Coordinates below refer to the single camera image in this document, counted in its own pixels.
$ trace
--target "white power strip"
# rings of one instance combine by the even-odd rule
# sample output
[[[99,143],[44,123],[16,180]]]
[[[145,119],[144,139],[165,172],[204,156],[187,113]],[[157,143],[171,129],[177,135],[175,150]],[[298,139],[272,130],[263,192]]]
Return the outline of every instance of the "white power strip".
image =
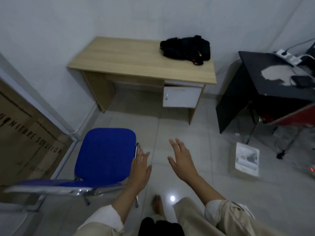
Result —
[[[285,60],[286,62],[288,62],[289,64],[293,66],[297,66],[299,63],[302,62],[300,57],[295,57],[294,55],[291,55],[289,52],[285,52],[282,49],[276,53],[276,56],[280,57],[281,59]]]

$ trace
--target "foot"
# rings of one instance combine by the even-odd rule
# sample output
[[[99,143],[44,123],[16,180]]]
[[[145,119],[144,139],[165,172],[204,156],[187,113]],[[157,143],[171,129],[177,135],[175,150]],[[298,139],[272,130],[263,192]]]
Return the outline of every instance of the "foot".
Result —
[[[152,206],[153,206],[154,213],[162,216],[164,220],[166,220],[164,209],[163,209],[163,202],[160,195],[155,195],[153,197]]]

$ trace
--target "white box on floor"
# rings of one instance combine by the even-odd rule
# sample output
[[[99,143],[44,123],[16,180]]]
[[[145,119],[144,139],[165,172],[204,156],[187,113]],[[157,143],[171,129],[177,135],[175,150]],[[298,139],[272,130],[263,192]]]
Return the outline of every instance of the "white box on floor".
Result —
[[[236,143],[230,155],[229,171],[246,178],[259,178],[259,149]]]

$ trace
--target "blue chair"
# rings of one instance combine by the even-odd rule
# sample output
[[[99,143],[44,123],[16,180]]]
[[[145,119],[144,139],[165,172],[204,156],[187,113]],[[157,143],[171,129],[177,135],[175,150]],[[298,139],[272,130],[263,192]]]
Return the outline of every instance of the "blue chair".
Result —
[[[125,128],[95,128],[83,142],[74,169],[74,180],[34,179],[19,182],[4,192],[35,193],[43,195],[87,196],[100,195],[125,187],[132,159],[140,150],[136,135]]]

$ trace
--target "black backpack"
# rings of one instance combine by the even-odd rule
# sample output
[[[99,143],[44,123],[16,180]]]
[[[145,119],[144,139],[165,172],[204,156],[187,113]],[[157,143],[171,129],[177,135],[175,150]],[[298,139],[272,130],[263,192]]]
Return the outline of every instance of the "black backpack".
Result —
[[[160,43],[164,56],[172,59],[192,61],[195,65],[203,65],[210,59],[210,43],[200,35],[187,38],[171,38]]]

